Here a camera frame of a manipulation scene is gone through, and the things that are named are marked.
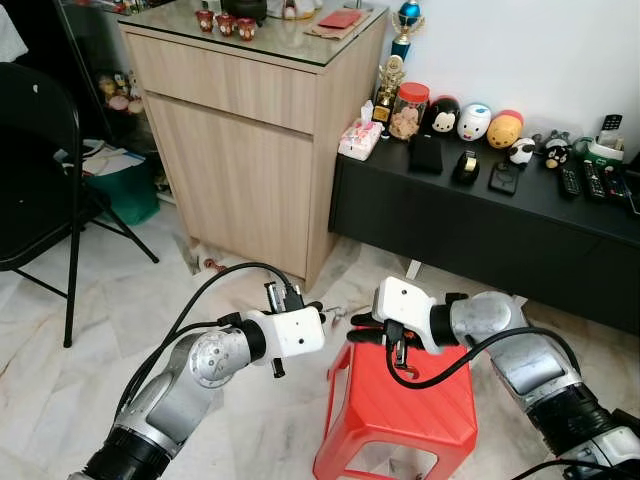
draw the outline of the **marble floor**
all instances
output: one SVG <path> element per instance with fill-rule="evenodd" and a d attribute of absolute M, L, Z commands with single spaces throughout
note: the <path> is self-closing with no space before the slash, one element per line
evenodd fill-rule
<path fill-rule="evenodd" d="M 187 267 L 172 207 L 135 230 L 160 264 L 99 227 L 83 233 L 71 349 L 61 346 L 64 302 L 0 273 L 0 479 L 66 479 L 80 470 L 101 446 L 130 375 L 209 275 L 194 276 Z M 68 244 L 62 243 L 27 270 L 64 288 L 67 261 Z M 277 381 L 268 367 L 239 372 L 224 387 L 223 406 L 205 418 L 163 478 L 312 479 L 327 406 L 326 369 L 344 341 L 348 315 L 366 308 L 379 281 L 402 276 L 407 265 L 407 259 L 342 239 L 306 296 L 340 307 L 325 327 L 326 348 L 285 361 L 287 375 Z M 267 279 L 258 271 L 238 273 L 203 297 L 190 320 L 266 308 Z M 428 266 L 416 282 L 439 297 L 489 288 Z M 533 323 L 569 341 L 605 407 L 640 415 L 638 338 L 533 302 L 525 310 Z M 477 447 L 454 478 L 507 479 L 550 458 L 486 355 L 473 362 L 472 372 Z M 535 478 L 559 478 L 558 470 Z"/>

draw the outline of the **small cup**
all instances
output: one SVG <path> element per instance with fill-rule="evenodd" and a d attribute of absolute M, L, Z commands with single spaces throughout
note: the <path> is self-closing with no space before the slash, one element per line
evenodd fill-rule
<path fill-rule="evenodd" d="M 205 33 L 211 33 L 213 30 L 213 12 L 211 10 L 198 10 L 196 12 L 200 30 Z"/>
<path fill-rule="evenodd" d="M 220 29 L 220 33 L 229 37 L 233 33 L 233 24 L 235 23 L 235 18 L 233 15 L 229 15 L 228 13 L 221 13 L 216 16 L 216 22 L 218 22 L 218 28 Z"/>
<path fill-rule="evenodd" d="M 256 34 L 256 21 L 253 18 L 239 18 L 238 33 L 243 40 L 253 40 Z"/>

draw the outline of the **red plastic stool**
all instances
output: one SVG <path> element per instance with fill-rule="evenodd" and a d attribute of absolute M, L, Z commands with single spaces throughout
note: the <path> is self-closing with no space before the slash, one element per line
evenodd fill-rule
<path fill-rule="evenodd" d="M 440 373 L 465 353 L 448 348 L 432 356 L 411 350 L 409 364 L 425 380 Z M 335 377 L 349 366 L 342 410 L 329 429 Z M 347 470 L 347 465 L 369 442 L 385 442 L 431 452 L 437 463 L 429 480 L 446 479 L 473 450 L 477 424 L 471 374 L 465 366 L 435 387 L 405 388 L 389 375 L 384 347 L 347 343 L 328 372 L 331 382 L 324 441 L 316 454 L 313 474 L 318 480 L 335 480 L 341 475 L 360 479 L 387 480 L 391 477 Z"/>

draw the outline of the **red envelope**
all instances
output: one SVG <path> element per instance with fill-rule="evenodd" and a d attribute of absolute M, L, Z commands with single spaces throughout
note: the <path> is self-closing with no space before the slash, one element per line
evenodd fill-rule
<path fill-rule="evenodd" d="M 331 15 L 318 22 L 318 25 L 328 28 L 347 28 L 358 20 L 360 15 L 361 13 L 358 10 L 336 10 Z"/>

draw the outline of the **white wall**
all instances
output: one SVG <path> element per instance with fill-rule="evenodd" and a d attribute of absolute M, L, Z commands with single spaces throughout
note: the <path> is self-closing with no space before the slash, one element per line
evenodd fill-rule
<path fill-rule="evenodd" d="M 374 0 L 397 11 L 401 0 Z M 407 80 L 431 98 L 520 111 L 525 133 L 594 135 L 624 115 L 626 160 L 640 149 L 640 0 L 419 0 Z M 389 21 L 381 63 L 395 33 Z"/>

